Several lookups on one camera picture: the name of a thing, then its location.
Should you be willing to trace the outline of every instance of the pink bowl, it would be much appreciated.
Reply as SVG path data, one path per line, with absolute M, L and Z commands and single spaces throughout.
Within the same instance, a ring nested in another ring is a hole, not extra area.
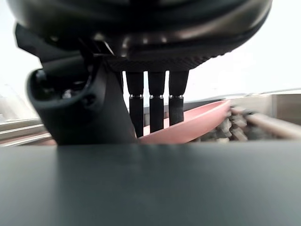
M 230 101 L 218 101 L 184 112 L 184 121 L 169 126 L 164 119 L 164 129 L 150 134 L 150 127 L 144 127 L 142 144 L 184 144 L 213 130 L 227 117 Z

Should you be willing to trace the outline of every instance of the white wall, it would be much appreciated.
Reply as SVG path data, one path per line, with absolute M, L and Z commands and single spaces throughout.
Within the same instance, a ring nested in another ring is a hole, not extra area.
M 301 3 L 297 0 L 274 0 L 266 24 L 250 41 L 190 72 L 185 100 L 301 87 L 300 8 Z M 13 30 L 14 18 L 6 1 L 1 0 L 0 84 L 9 85 L 29 106 L 24 88 L 26 77 L 30 71 L 39 68 L 40 63 L 36 57 L 16 48 Z M 22 109 L 23 113 L 28 112 L 26 117 L 33 117 L 27 107 Z

